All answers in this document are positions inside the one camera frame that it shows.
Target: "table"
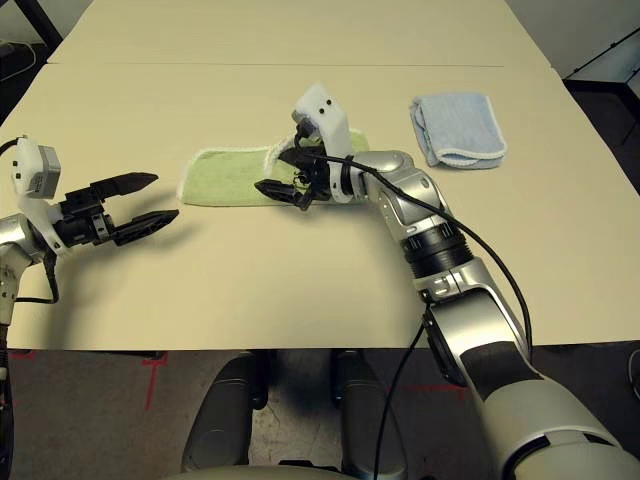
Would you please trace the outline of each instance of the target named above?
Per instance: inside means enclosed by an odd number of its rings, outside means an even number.
[[[94,0],[49,61],[549,67],[502,0]]]
[[[59,265],[58,305],[16,306],[10,346],[408,345],[423,306],[399,248],[366,207],[305,214],[175,199],[197,150],[265,145],[292,132],[293,104],[317,80],[373,149],[410,153],[453,212],[500,253],[529,302],[536,344],[640,338],[640,199],[551,69],[47,65],[0,138],[28,133],[55,146],[63,165],[56,200],[90,181],[149,171],[160,180],[108,200],[116,224],[152,209],[181,213],[126,247],[77,248]],[[411,98],[469,90],[491,96],[508,158],[489,171],[426,167],[409,121]],[[3,175],[0,216],[15,211],[9,182]],[[29,269],[21,295],[46,294],[41,267]]]

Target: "gray wall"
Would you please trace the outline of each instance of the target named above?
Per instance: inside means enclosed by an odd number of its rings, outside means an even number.
[[[66,37],[91,1],[40,0],[40,5],[60,34]],[[0,7],[0,38],[30,43],[41,41],[13,0]]]
[[[639,0],[507,0],[561,76],[640,26]],[[640,33],[576,74],[576,80],[625,81],[640,65]],[[632,88],[640,93],[640,74]]]

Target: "blue towel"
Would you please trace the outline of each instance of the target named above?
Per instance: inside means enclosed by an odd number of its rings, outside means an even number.
[[[427,163],[456,168],[499,166],[507,145],[489,97],[481,93],[441,93],[413,99],[411,121]]]

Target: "black cable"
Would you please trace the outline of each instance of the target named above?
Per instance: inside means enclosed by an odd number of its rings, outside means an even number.
[[[51,288],[52,298],[37,298],[37,297],[18,297],[16,303],[45,303],[47,305],[53,305],[60,299],[60,292],[58,291],[58,282],[56,281],[56,261],[58,256],[53,250],[48,249],[44,255],[42,263],[44,264],[44,271],[47,274],[47,280],[49,281],[49,288]]]
[[[8,325],[0,325],[0,367],[6,369],[0,380],[0,478],[9,478],[13,459],[14,419],[11,377],[9,375],[9,352],[7,350]]]
[[[629,383],[631,384],[631,390],[638,400],[640,400],[640,371],[634,374],[633,372],[633,359],[640,353],[640,348],[634,350],[629,354],[627,360],[627,375],[629,377]]]
[[[396,373],[393,375],[393,380],[391,381],[391,387],[389,388],[389,393],[387,393],[387,399],[384,402],[384,409],[382,410],[382,419],[380,420],[380,429],[378,430],[378,440],[376,442],[376,456],[373,463],[373,480],[378,480],[378,472],[380,470],[380,451],[382,450],[382,438],[384,437],[384,426],[387,422],[387,415],[389,413],[389,409],[391,408],[391,397],[393,397],[393,393],[396,391],[396,387],[398,386],[398,380],[400,379],[400,374],[404,369],[407,360],[413,353],[424,332],[424,325],[421,323],[420,328],[418,329],[418,333],[416,333],[415,338],[409,345],[409,348],[404,352],[402,360],[400,360],[400,364],[396,369]]]
[[[15,147],[18,144],[18,139],[14,138],[13,140],[9,140],[6,143],[3,143],[0,147],[0,155],[9,150],[11,147]]]
[[[467,227],[461,221],[457,220],[453,215],[450,215],[450,214],[448,214],[447,212],[445,212],[444,210],[442,210],[442,209],[440,209],[438,207],[434,207],[433,205],[430,205],[430,204],[428,204],[426,202],[423,202],[422,200],[419,200],[419,199],[417,199],[415,197],[412,197],[408,193],[405,193],[402,189],[396,187],[393,183],[391,183],[389,180],[387,180],[375,168],[372,168],[372,167],[369,167],[367,165],[362,165],[360,163],[354,162],[353,160],[351,160],[349,158],[330,157],[328,155],[318,155],[318,154],[308,153],[308,152],[304,152],[304,154],[307,155],[307,156],[313,157],[313,158],[320,159],[320,160],[326,160],[328,162],[335,162],[335,163],[342,163],[343,165],[349,165],[350,167],[357,168],[359,170],[362,170],[363,172],[370,173],[371,175],[373,175],[376,178],[376,180],[378,180],[380,183],[382,183],[385,187],[387,187],[393,193],[398,195],[400,198],[406,200],[407,202],[413,203],[414,205],[418,205],[418,206],[420,206],[422,208],[425,208],[425,209],[435,213],[436,215],[444,218],[446,221],[454,224],[460,230],[462,230],[467,235],[469,235],[471,238],[473,238],[489,254],[489,256],[493,259],[493,261],[496,262],[496,264],[500,268],[500,271],[502,271],[504,276],[507,278],[507,281],[509,282],[509,285],[513,289],[513,293],[515,294],[516,298],[518,299],[518,303],[520,304],[520,308],[522,309],[522,316],[523,316],[523,321],[524,321],[524,331],[525,331],[525,336],[526,336],[525,340],[527,342],[527,349],[529,351],[529,360],[531,361],[532,355],[533,355],[533,338],[532,338],[532,333],[531,333],[531,318],[529,316],[529,308],[527,307],[527,302],[526,302],[526,300],[524,298],[524,295],[522,294],[522,291],[520,290],[520,287],[518,286],[518,283],[516,282],[516,279],[513,277],[513,275],[511,274],[511,272],[507,268],[506,264],[498,256],[498,254],[495,252],[495,250],[493,250],[493,248],[491,248],[489,246],[489,244],[487,242],[485,242],[482,239],[482,237],[480,237],[480,235],[478,235],[476,232],[471,230],[471,228]]]

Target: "red tape mark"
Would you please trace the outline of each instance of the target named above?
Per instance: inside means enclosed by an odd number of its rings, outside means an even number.
[[[158,360],[142,360],[142,365],[151,365],[151,377],[149,378],[149,386],[147,387],[147,401],[144,404],[145,411],[151,410],[151,404],[153,403],[153,392],[156,389],[156,380],[158,379],[158,367],[164,367],[169,363],[169,352],[164,352],[164,355]]]
[[[36,356],[36,351],[31,350],[29,353],[19,353],[19,352],[11,352],[11,358],[26,358],[28,360],[33,360]]]
[[[467,390],[456,385],[404,385],[400,388],[409,392],[456,392],[459,402],[464,401],[464,395]]]

